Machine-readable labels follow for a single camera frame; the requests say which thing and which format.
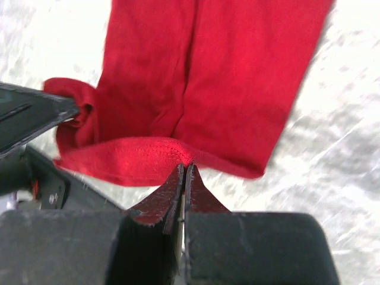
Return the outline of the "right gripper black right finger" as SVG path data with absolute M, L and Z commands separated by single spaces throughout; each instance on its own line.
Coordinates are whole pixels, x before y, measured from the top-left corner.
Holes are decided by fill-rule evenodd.
M 184 210 L 185 223 L 206 223 L 232 214 L 204 185 L 200 171 L 193 163 L 186 172 Z

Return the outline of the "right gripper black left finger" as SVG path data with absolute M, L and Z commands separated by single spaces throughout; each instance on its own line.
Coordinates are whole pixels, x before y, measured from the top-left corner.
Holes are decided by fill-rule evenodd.
M 175 231 L 179 211 L 181 209 L 181 196 L 185 168 L 177 165 L 166 179 L 164 184 L 144 198 L 141 202 L 126 210 L 136 222 L 155 226 L 162 223 L 162 232 L 170 235 Z

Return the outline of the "red t shirt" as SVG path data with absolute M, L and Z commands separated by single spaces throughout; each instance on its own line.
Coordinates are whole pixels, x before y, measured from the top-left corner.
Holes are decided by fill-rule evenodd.
M 123 186 L 179 163 L 262 176 L 332 4 L 113 1 L 98 86 L 44 84 L 80 108 L 56 166 Z

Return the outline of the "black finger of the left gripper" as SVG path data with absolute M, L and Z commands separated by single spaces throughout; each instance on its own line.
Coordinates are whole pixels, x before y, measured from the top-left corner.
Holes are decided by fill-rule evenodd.
M 1 83 L 1 158 L 78 113 L 71 98 Z

